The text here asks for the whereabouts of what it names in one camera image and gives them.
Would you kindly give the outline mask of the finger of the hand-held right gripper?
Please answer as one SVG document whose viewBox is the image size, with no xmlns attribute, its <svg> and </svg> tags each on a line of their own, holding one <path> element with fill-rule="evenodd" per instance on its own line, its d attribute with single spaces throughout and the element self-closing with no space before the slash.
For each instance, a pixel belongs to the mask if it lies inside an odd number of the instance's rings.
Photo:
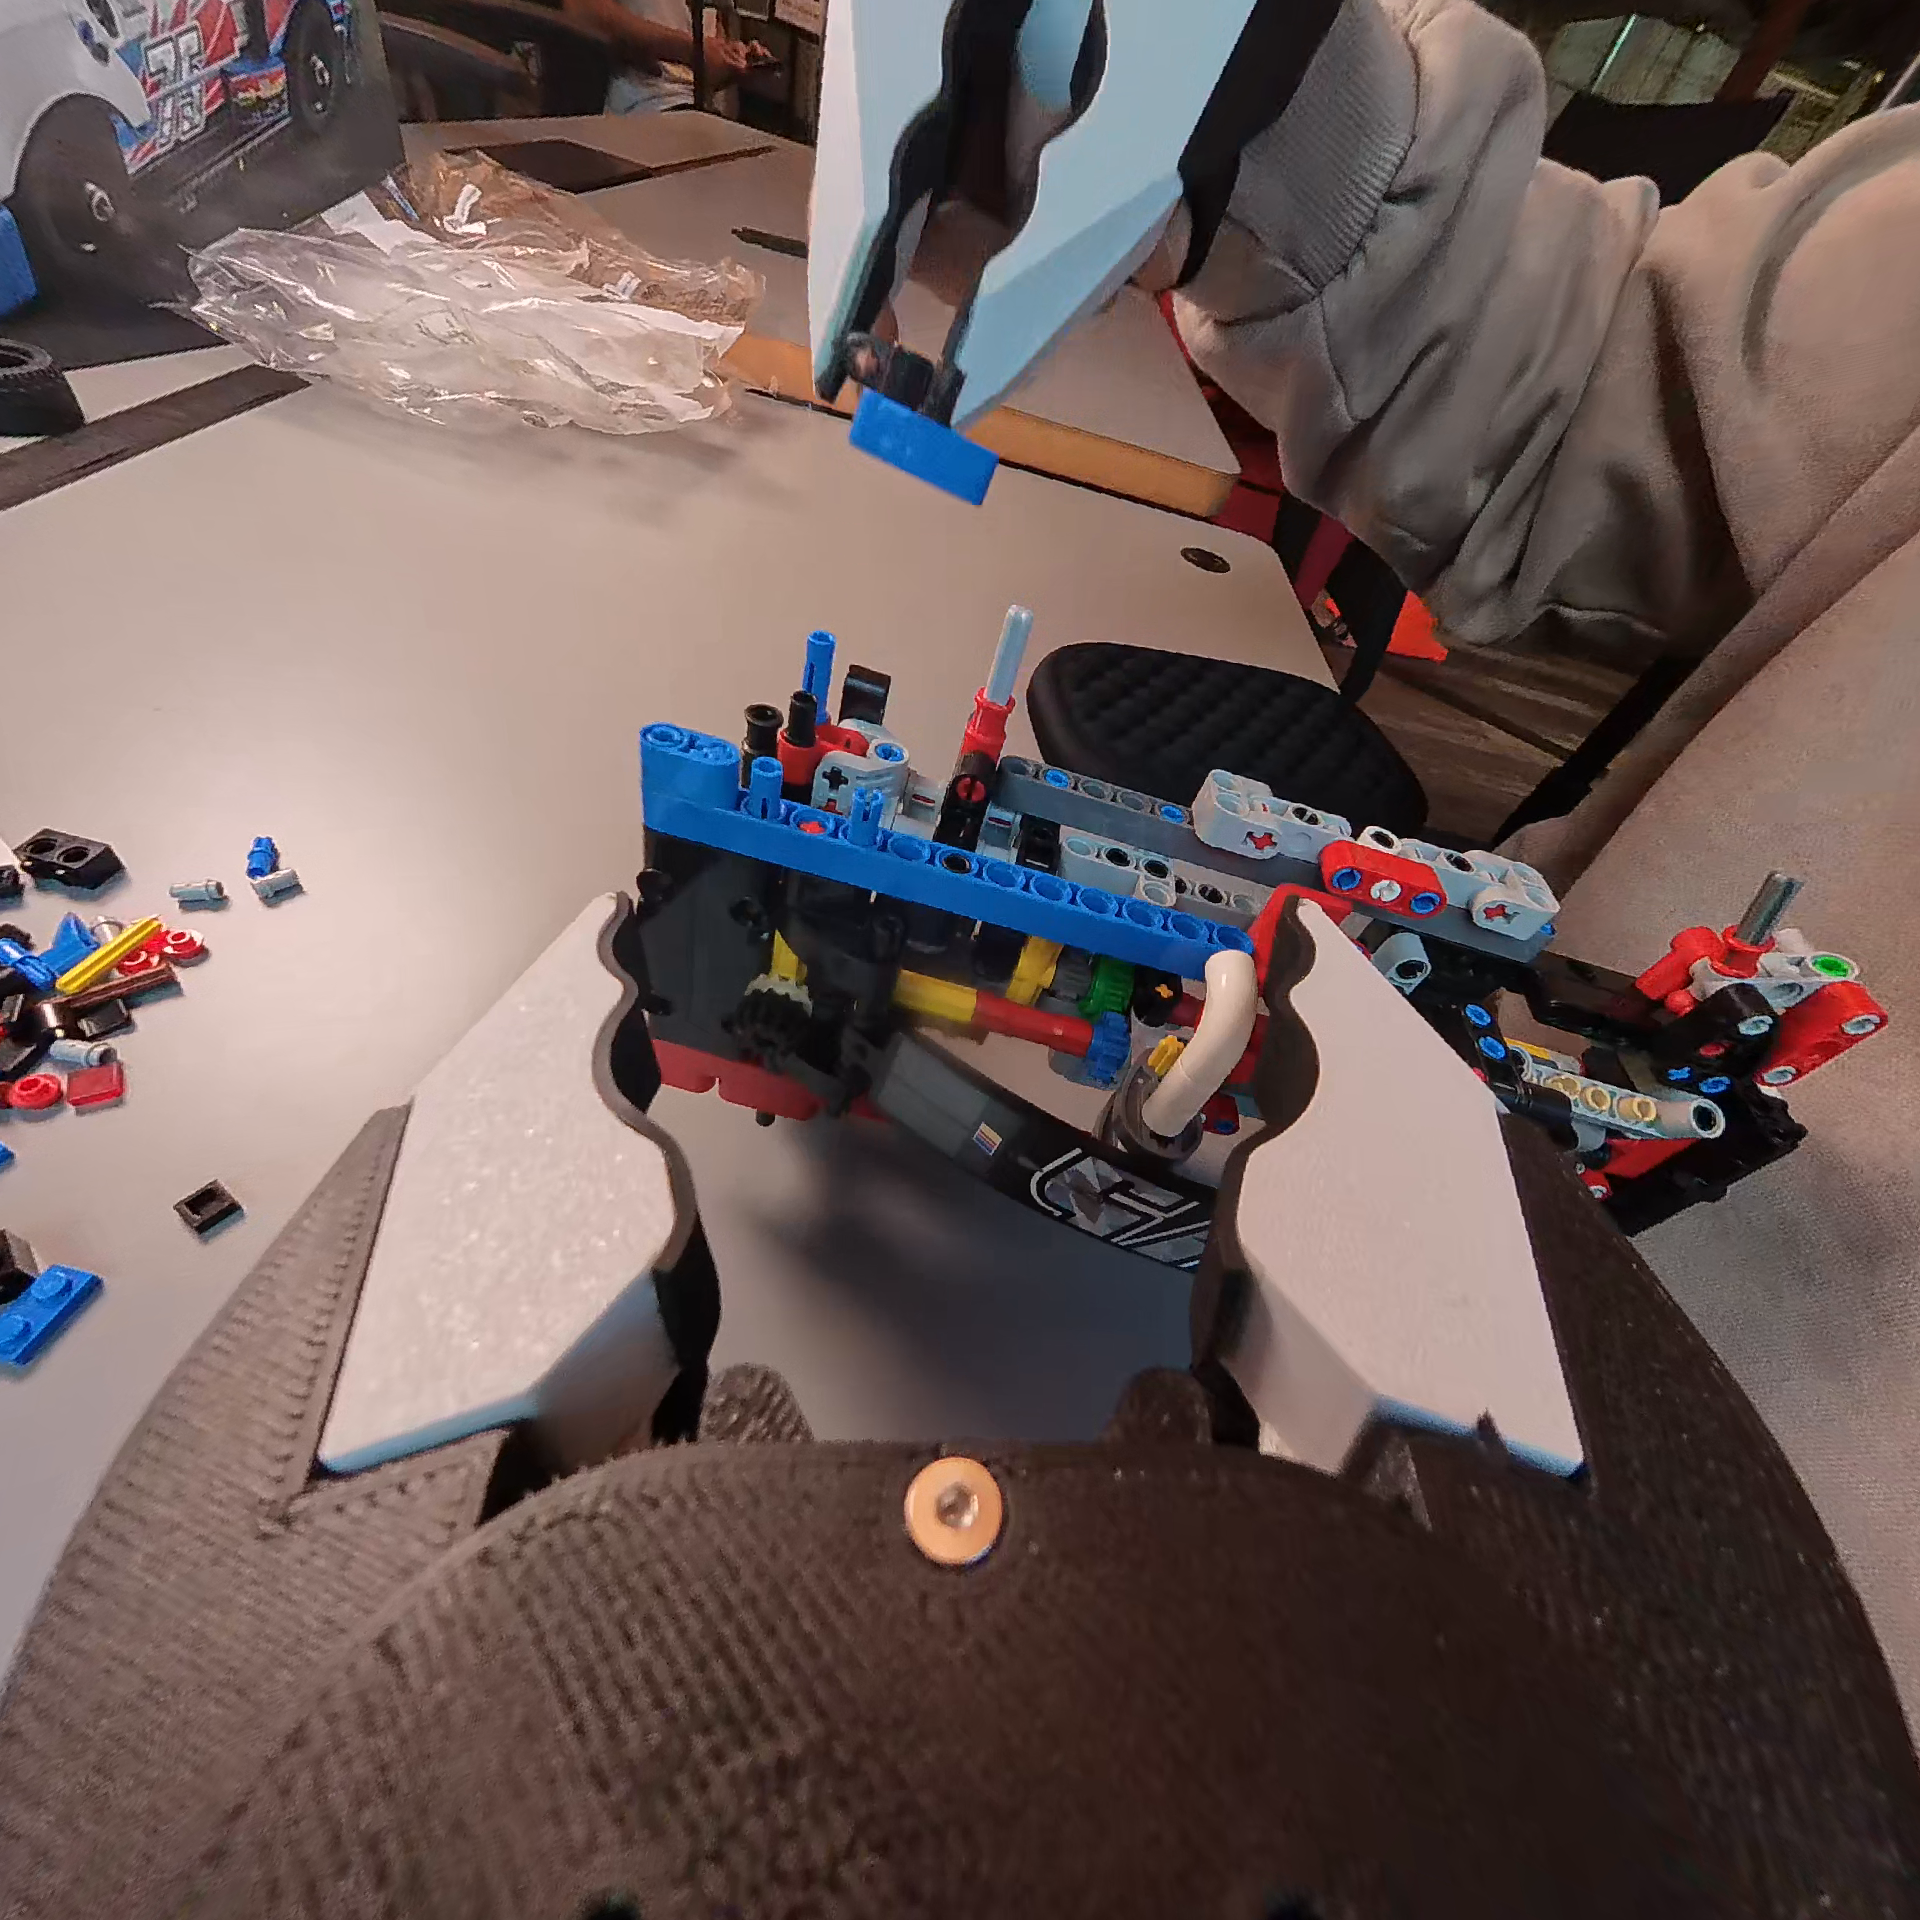
<svg viewBox="0 0 1920 1920">
<path fill-rule="evenodd" d="M 807 352 L 820 400 L 946 195 L 1005 208 L 1005 133 L 1029 3 L 830 3 L 807 201 Z"/>
<path fill-rule="evenodd" d="M 946 337 L 953 427 L 991 409 L 1154 248 L 1253 3 L 1101 3 L 1096 13 L 1096 81 L 1031 156 L 1026 208 Z"/>
</svg>

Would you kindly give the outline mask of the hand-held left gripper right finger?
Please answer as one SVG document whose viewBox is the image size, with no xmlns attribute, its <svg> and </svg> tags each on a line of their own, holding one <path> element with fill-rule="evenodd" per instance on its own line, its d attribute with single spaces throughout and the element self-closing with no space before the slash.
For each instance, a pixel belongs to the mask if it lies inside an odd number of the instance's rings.
<svg viewBox="0 0 1920 1920">
<path fill-rule="evenodd" d="M 1192 1360 L 1254 1431 L 1335 1473 L 1374 1423 L 1584 1468 L 1492 1092 L 1305 898 L 1264 973 L 1258 1124 L 1192 1277 Z"/>
</svg>

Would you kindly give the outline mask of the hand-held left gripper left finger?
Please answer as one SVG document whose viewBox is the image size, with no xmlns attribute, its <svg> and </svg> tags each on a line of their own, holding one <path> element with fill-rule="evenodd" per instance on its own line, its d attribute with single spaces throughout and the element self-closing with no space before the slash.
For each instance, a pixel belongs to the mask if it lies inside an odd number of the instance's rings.
<svg viewBox="0 0 1920 1920">
<path fill-rule="evenodd" d="M 674 1431 L 717 1281 L 597 895 L 417 1083 L 317 1461 L 353 1475 L 526 1427 L 556 1471 Z"/>
</svg>

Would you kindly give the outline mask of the black lego perpendicular connector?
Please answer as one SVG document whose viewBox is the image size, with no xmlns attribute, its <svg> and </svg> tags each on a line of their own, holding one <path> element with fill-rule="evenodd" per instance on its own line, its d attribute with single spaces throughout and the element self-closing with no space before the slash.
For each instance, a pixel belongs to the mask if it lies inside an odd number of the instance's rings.
<svg viewBox="0 0 1920 1920">
<path fill-rule="evenodd" d="M 953 413 L 953 371 L 930 361 L 919 349 L 878 338 L 871 330 L 853 330 L 845 338 L 845 372 L 861 390 L 882 396 L 911 413 L 949 420 Z"/>
</svg>

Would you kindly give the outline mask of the blue L-shaped lego beam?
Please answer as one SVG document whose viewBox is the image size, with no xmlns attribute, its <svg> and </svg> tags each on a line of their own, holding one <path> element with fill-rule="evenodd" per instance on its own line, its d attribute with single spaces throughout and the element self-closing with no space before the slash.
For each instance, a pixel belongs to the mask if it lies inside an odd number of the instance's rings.
<svg viewBox="0 0 1920 1920">
<path fill-rule="evenodd" d="M 848 437 L 861 456 L 967 505 L 983 502 L 998 470 L 994 448 L 877 390 L 860 393 Z"/>
</svg>

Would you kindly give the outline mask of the lego car model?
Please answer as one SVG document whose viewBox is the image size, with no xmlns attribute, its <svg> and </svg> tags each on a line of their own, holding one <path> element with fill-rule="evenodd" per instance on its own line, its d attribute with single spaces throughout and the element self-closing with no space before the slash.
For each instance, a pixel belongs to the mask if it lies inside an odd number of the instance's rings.
<svg viewBox="0 0 1920 1920">
<path fill-rule="evenodd" d="M 1547 877 L 1412 834 L 1418 786 L 1342 689 L 1165 651 L 1077 644 L 1026 689 L 1010 608 L 946 772 L 887 724 L 889 677 L 806 641 L 737 740 L 639 731 L 645 868 L 619 960 L 655 1083 L 756 1121 L 887 1117 L 1031 1213 L 1192 1268 L 1212 1186 L 1186 1164 L 1253 1119 L 1284 898 L 1315 901 L 1639 1235 L 1805 1137 L 1746 1086 L 1759 973 L 1798 880 L 1769 877 L 1678 979 L 1558 953 Z"/>
</svg>

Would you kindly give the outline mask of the person's right forearm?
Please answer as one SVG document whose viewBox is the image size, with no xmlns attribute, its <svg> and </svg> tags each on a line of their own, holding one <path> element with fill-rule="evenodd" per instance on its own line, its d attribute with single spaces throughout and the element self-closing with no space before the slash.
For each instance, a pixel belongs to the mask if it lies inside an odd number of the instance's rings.
<svg viewBox="0 0 1920 1920">
<path fill-rule="evenodd" d="M 1346 3 L 1175 297 L 1198 365 L 1461 644 L 1916 644 L 1916 111 L 1658 205 L 1541 156 L 1472 3 Z"/>
</svg>

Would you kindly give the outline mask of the pile of loose lego pieces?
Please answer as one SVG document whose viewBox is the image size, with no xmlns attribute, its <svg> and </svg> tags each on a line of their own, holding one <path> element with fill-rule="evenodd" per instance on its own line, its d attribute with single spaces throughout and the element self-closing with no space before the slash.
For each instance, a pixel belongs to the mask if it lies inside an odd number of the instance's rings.
<svg viewBox="0 0 1920 1920">
<path fill-rule="evenodd" d="M 134 1005 L 198 960 L 202 939 L 161 915 L 64 914 L 44 942 L 3 925 L 3 1168 L 18 1161 L 17 1130 L 123 1103 Z M 3 1227 L 3 1372 L 28 1372 L 100 1292 L 100 1274 L 38 1260 Z"/>
</svg>

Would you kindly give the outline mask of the person's right hand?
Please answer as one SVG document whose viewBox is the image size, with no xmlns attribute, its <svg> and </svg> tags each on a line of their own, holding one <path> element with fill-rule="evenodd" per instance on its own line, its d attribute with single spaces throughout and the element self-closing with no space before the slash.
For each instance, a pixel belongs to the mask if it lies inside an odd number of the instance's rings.
<svg viewBox="0 0 1920 1920">
<path fill-rule="evenodd" d="M 896 280 L 874 325 L 885 341 L 899 341 L 899 299 L 916 283 L 949 311 L 961 311 L 987 263 L 1011 239 L 1011 229 L 994 211 L 963 195 L 926 195 L 899 225 Z"/>
</svg>

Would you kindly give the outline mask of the crumpled brownish plastic bag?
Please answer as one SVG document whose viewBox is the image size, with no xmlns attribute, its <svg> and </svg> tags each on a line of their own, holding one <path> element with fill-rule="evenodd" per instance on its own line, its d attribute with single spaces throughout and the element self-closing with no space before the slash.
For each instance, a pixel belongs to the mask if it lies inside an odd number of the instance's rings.
<svg viewBox="0 0 1920 1920">
<path fill-rule="evenodd" d="M 561 275 L 585 290 L 694 323 L 745 325 L 762 280 L 741 260 L 659 256 L 585 198 L 478 149 L 430 153 L 370 187 L 378 211 L 451 248 Z"/>
</svg>

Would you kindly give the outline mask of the clear plastic bag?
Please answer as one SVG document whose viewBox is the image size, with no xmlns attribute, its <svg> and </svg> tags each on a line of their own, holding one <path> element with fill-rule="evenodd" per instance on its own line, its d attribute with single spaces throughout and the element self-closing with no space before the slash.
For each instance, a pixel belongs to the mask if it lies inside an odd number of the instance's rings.
<svg viewBox="0 0 1920 1920">
<path fill-rule="evenodd" d="M 486 243 L 397 229 L 238 229 L 187 256 L 194 320 L 255 361 L 438 424 L 646 436 L 717 417 L 759 277 L 512 224 Z"/>
</svg>

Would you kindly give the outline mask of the black box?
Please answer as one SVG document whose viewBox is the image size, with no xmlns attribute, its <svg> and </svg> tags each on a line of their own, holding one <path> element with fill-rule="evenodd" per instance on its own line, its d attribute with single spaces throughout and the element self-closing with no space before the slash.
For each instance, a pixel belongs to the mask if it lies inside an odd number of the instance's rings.
<svg viewBox="0 0 1920 1920">
<path fill-rule="evenodd" d="M 372 3 L 4 3 L 3 311 L 173 299 L 184 256 L 402 159 Z"/>
</svg>

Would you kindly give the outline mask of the black rubber tyre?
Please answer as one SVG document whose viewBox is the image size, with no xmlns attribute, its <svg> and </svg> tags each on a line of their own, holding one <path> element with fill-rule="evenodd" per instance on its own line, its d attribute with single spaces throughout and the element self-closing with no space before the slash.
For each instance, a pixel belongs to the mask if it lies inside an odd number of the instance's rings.
<svg viewBox="0 0 1920 1920">
<path fill-rule="evenodd" d="M 0 341 L 0 436 L 35 441 L 85 424 L 81 399 L 54 357 L 30 341 Z"/>
</svg>

